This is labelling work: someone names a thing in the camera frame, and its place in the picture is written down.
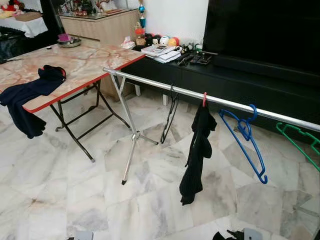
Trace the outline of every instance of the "marble-pattern tabletop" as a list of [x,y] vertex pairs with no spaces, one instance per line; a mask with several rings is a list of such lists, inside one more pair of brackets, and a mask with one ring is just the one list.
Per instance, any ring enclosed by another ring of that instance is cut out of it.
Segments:
[[51,49],[41,48],[16,57],[23,59],[0,65],[0,93],[6,88],[25,84],[39,78],[38,68],[44,65],[62,67],[66,71],[66,81],[48,96],[39,96],[23,105],[30,113],[35,113],[58,100],[100,80],[108,75],[103,67],[121,69],[144,57],[144,54],[118,46],[103,47],[78,46]]

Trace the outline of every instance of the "red table edge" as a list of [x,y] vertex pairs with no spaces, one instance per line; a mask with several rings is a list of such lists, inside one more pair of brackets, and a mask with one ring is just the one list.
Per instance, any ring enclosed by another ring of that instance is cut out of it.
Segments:
[[[117,67],[115,70],[123,69],[123,68],[125,68],[126,66],[128,66],[128,65],[130,65],[130,64],[133,64],[134,62],[136,62],[136,61],[138,61],[138,60],[140,60],[140,59],[143,59],[145,56],[146,56],[146,55],[143,54],[143,55],[137,57],[136,59],[131,60],[131,61],[125,63],[124,65],[121,65],[121,66]],[[38,112],[38,111],[40,111],[40,110],[42,110],[42,109],[44,109],[44,108],[46,108],[46,107],[48,107],[48,106],[50,106],[50,105],[52,105],[52,104],[58,102],[58,101],[61,100],[61,99],[64,99],[65,97],[67,97],[67,96],[69,96],[69,95],[71,95],[71,94],[73,94],[73,93],[75,93],[75,92],[77,92],[77,91],[85,88],[86,86],[89,86],[90,84],[92,84],[92,83],[94,83],[94,82],[96,82],[96,81],[98,81],[98,80],[100,80],[100,79],[102,79],[102,78],[104,78],[104,77],[106,77],[106,76],[108,76],[108,75],[109,75],[109,73],[107,72],[107,73],[105,73],[105,74],[103,74],[103,75],[101,75],[101,76],[99,76],[99,77],[97,77],[97,78],[95,78],[95,79],[93,79],[93,80],[91,80],[91,81],[88,81],[88,82],[86,82],[85,84],[83,84],[83,85],[81,85],[81,86],[79,86],[79,87],[77,87],[77,88],[75,88],[75,89],[73,89],[73,90],[71,90],[71,91],[69,91],[69,92],[67,92],[67,93],[65,93],[65,94],[63,94],[63,95],[61,95],[61,96],[59,96],[59,97],[57,97],[57,98],[55,98],[55,99],[53,99],[53,100],[45,103],[45,104],[37,107],[37,108],[35,108],[35,109],[27,109],[27,108],[25,108],[25,107],[23,107],[23,108],[24,108],[26,111],[28,111],[29,113],[34,114],[34,113],[36,113],[36,112]]]

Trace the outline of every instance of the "folding table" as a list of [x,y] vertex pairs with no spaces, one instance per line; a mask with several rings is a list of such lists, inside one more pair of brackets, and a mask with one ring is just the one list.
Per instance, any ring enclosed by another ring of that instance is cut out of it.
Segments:
[[[128,123],[113,111],[100,91],[101,79],[109,75],[109,73],[103,71],[103,67],[120,70],[143,57],[144,54],[140,52],[112,45],[97,48],[82,45],[75,48],[59,48],[57,45],[53,45],[51,49],[41,48],[16,57],[23,60],[11,61],[0,65],[0,93],[10,86],[38,79],[38,68],[42,68],[44,65],[59,66],[65,69],[67,75],[63,84],[48,96],[41,95],[28,101],[23,105],[23,108],[30,113],[36,113],[50,106],[62,124],[61,127],[56,128],[56,131],[65,128],[89,159],[95,162],[90,153],[79,142],[79,139],[112,116],[117,117],[130,128]],[[66,122],[62,105],[93,88],[97,91],[96,104],[71,121]],[[100,98],[111,114],[79,137],[76,137],[68,125],[95,109],[99,105]],[[58,110],[54,107],[54,103],[57,103]]]

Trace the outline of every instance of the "red clothes peg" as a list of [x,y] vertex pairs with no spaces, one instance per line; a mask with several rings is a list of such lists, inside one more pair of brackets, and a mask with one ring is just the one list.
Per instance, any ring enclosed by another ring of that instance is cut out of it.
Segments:
[[202,107],[206,106],[206,101],[207,101],[207,92],[205,92],[203,95]]

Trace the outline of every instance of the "clothes drying rack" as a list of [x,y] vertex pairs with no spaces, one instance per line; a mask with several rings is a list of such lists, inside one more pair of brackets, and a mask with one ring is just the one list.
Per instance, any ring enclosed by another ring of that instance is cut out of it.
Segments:
[[[137,130],[137,128],[135,126],[135,123],[134,123],[134,121],[132,119],[132,116],[130,114],[129,107],[128,107],[127,103],[126,103],[126,100],[125,100],[124,96],[122,95],[122,91],[123,91],[124,85],[126,83],[126,78],[134,80],[134,81],[137,81],[137,82],[140,82],[140,83],[143,83],[143,84],[147,84],[147,85],[150,85],[150,86],[161,88],[161,89],[164,89],[164,90],[168,90],[168,91],[172,90],[172,91],[174,91],[176,93],[187,95],[187,96],[190,96],[190,97],[193,97],[193,98],[197,98],[197,99],[203,99],[204,98],[204,94],[198,93],[198,92],[195,92],[195,91],[191,91],[191,90],[187,90],[187,89],[184,89],[184,88],[180,88],[180,87],[171,86],[171,85],[168,85],[168,84],[165,84],[165,83],[160,83],[160,82],[153,81],[153,80],[150,80],[150,79],[146,79],[146,78],[143,78],[143,77],[131,75],[131,74],[124,73],[124,72],[121,72],[121,71],[109,69],[109,68],[106,68],[106,67],[103,68],[103,71],[108,72],[110,74],[110,76],[111,76],[112,82],[114,84],[114,87],[115,87],[118,95],[119,95],[121,104],[122,104],[122,106],[124,108],[126,116],[128,117],[129,124],[130,124],[131,130],[132,130],[132,137],[131,137],[132,146],[131,146],[129,158],[128,158],[128,161],[127,161],[127,164],[126,164],[126,168],[125,168],[124,176],[123,176],[123,179],[122,179],[122,183],[121,183],[122,185],[124,185],[127,182],[127,179],[128,179],[129,168],[130,168],[130,165],[131,165],[133,153],[134,153],[135,146],[136,146],[136,143],[137,143],[138,139],[142,138],[142,139],[144,139],[146,141],[149,141],[149,142],[151,142],[151,143],[153,143],[155,145],[158,144],[157,141],[151,140],[151,139],[147,138],[146,136],[143,136],[142,134],[140,134],[140,132]],[[119,82],[118,77],[122,77],[121,83]],[[209,101],[209,102],[212,102],[212,103],[221,104],[221,105],[224,105],[226,107],[238,109],[238,110],[241,110],[241,111],[244,111],[244,112],[248,112],[248,113],[253,113],[254,112],[252,107],[250,107],[248,105],[243,105],[243,104],[240,104],[240,103],[237,103],[237,102],[224,100],[224,99],[217,98],[217,97],[214,97],[214,96],[207,95],[206,96],[206,100]],[[295,125],[295,126],[298,126],[298,127],[302,127],[302,128],[308,129],[308,130],[320,132],[320,125],[312,123],[312,122],[303,121],[303,120],[300,120],[300,119],[296,119],[296,118],[293,118],[293,117],[281,115],[281,114],[278,114],[278,113],[275,113],[275,112],[266,111],[266,110],[262,110],[262,109],[258,109],[258,108],[256,109],[256,111],[257,111],[259,116],[263,116],[263,117],[274,119],[274,120],[281,121],[281,122],[284,122],[284,123],[292,124],[292,125]]]

